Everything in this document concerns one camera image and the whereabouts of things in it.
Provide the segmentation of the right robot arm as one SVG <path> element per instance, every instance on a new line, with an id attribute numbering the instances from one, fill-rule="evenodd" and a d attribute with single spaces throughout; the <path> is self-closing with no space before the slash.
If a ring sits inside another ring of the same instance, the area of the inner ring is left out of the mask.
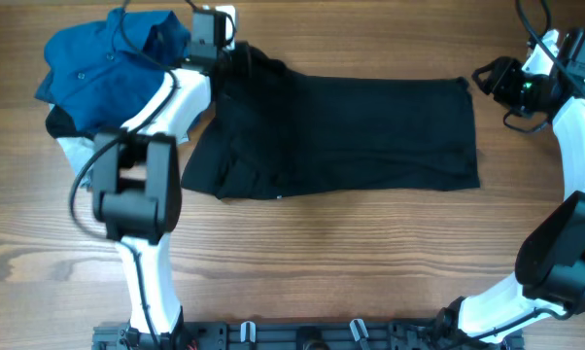
<path id="1" fill-rule="evenodd" d="M 564 202 L 525 240 L 510 275 L 477 296 L 454 300 L 433 326 L 416 328 L 428 345 L 509 349 L 534 322 L 585 312 L 585 28 L 564 38 L 549 30 L 531 47 L 526 62 L 502 57 L 472 77 L 510 114 L 546 114 L 561 150 Z"/>

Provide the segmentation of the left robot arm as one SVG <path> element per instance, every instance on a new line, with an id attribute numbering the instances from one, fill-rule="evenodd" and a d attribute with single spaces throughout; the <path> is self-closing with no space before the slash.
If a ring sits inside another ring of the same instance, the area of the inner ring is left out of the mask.
<path id="1" fill-rule="evenodd" d="M 170 89 L 139 125 L 101 132 L 90 165 L 92 209 L 115 242 L 132 311 L 121 336 L 128 349 L 194 349 L 175 293 L 169 258 L 170 234 L 182 207 L 177 140 L 170 132 L 143 133 L 160 116 L 174 114 L 182 89 L 179 70 L 166 68 Z"/>

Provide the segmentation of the black polo shirt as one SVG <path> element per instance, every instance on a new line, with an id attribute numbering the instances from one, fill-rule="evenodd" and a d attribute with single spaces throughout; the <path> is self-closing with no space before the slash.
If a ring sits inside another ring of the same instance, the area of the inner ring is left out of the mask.
<path id="1" fill-rule="evenodd" d="M 479 186 L 464 78 L 308 76 L 251 46 L 250 78 L 214 78 L 215 116 L 184 189 L 219 199 Z"/>

